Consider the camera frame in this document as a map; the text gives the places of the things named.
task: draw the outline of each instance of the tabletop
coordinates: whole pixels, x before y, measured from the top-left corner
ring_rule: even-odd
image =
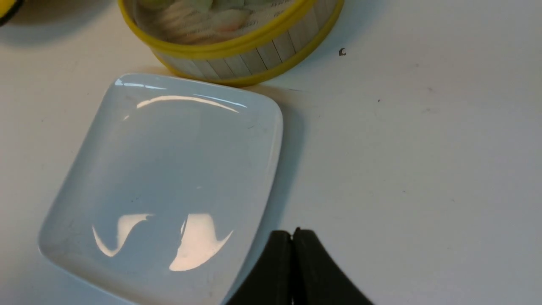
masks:
[[[251,255],[301,226],[376,304],[539,303],[540,16],[540,0],[346,0],[310,57],[248,88],[285,124]],[[112,0],[29,1],[0,29],[1,304],[126,304],[36,239],[129,72],[168,74]]]

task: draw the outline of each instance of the steamer basket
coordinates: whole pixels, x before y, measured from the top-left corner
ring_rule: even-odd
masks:
[[[208,45],[183,45],[148,34],[136,22],[134,0],[118,0],[130,29],[172,73],[184,78],[243,87],[291,69],[316,49],[337,21],[344,0],[292,1],[265,25]]]

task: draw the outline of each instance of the black object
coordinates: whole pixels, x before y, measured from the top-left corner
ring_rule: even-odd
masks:
[[[6,24],[16,12],[19,11],[19,9],[23,6],[24,0],[16,0],[15,3],[11,8],[8,9],[8,11],[0,12],[1,14],[4,14],[3,16],[0,16],[0,27]]]
[[[227,305],[373,305],[339,269],[311,230],[273,231]]]

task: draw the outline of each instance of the yellow rim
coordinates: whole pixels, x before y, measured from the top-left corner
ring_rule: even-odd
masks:
[[[308,10],[313,6],[315,1],[316,0],[297,0],[294,4],[292,4],[291,7],[280,14],[280,16],[273,19],[271,22],[258,30],[252,31],[247,35],[243,35],[235,39],[202,46],[179,45],[156,39],[143,32],[133,22],[126,10],[126,7],[124,6],[124,0],[118,0],[118,4],[122,17],[124,18],[124,21],[128,27],[149,47],[157,49],[166,54],[182,56],[183,58],[187,59],[206,60],[241,54],[270,42],[274,38],[285,33],[296,22],[301,20],[305,16],[306,12],[308,12]]]
[[[344,0],[337,0],[337,6],[333,10],[333,14],[330,16],[330,19],[326,22],[326,24],[322,27],[322,30],[318,32],[318,34],[314,37],[314,39],[305,46],[305,48],[303,48],[301,51],[296,53],[290,59],[276,66],[275,68],[267,70],[263,73],[251,75],[249,77],[227,79],[227,80],[209,80],[209,79],[197,78],[197,77],[193,77],[191,75],[184,74],[182,72],[177,71],[175,68],[170,66],[164,60],[162,60],[159,55],[157,55],[156,53],[154,55],[166,68],[168,68],[169,71],[171,71],[171,73],[179,77],[207,81],[207,82],[214,82],[216,84],[232,86],[232,87],[247,87],[247,86],[259,84],[263,81],[269,80],[273,77],[276,77],[290,70],[295,65],[300,63],[303,59],[307,58],[307,56],[309,56],[312,53],[312,51],[314,51],[318,47],[318,45],[322,43],[322,41],[327,37],[327,34],[330,33],[331,29],[335,25],[335,22],[339,18],[340,12],[343,8],[343,4],[344,4]]]

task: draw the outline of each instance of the white square plate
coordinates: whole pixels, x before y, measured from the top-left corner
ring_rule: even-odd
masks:
[[[44,221],[40,251],[133,302],[219,304],[253,242],[281,138],[282,114],[265,96],[124,75]]]

